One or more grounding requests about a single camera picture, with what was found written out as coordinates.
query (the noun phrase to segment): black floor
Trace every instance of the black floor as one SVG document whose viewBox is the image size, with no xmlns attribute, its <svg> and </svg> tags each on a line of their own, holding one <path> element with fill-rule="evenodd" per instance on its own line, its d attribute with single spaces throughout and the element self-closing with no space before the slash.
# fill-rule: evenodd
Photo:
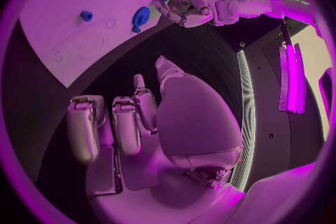
<svg viewBox="0 0 336 224">
<path fill-rule="evenodd" d="M 133 75 L 141 73 L 146 86 L 160 102 L 154 67 L 160 55 L 211 85 L 227 102 L 241 125 L 241 85 L 236 53 L 232 44 L 225 42 L 218 31 L 208 25 L 194 29 L 173 25 L 164 29 L 112 64 L 84 94 L 103 95 L 110 108 L 114 97 L 133 94 Z M 63 120 L 45 153 L 36 185 L 57 208 L 76 222 L 96 223 L 85 196 L 85 172 L 86 168 L 71 154 Z"/>
</svg>

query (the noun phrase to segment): robotic hand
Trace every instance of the robotic hand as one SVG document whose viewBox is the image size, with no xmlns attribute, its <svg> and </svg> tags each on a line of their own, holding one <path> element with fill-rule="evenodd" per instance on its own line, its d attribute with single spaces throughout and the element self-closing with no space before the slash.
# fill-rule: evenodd
<svg viewBox="0 0 336 224">
<path fill-rule="evenodd" d="M 179 4 L 191 4 L 194 9 L 178 15 Z M 162 15 L 186 28 L 207 22 L 214 26 L 234 24 L 239 17 L 252 18 L 264 14 L 302 21 L 319 33 L 311 7 L 294 0 L 173 0 L 173 7 L 169 7 L 165 0 L 155 0 L 154 5 Z"/>
</svg>

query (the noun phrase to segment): robotic arm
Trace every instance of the robotic arm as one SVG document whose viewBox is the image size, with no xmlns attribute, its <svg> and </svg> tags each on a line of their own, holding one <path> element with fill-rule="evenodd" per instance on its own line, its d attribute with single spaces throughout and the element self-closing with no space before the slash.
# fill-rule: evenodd
<svg viewBox="0 0 336 224">
<path fill-rule="evenodd" d="M 191 4 L 194 9 L 178 15 L 178 4 Z M 311 7 L 294 0 L 173 0 L 173 7 L 169 7 L 165 0 L 155 0 L 154 5 L 165 17 L 186 28 L 207 22 L 214 26 L 234 24 L 240 17 L 253 18 L 264 14 L 302 21 L 318 31 Z"/>
</svg>

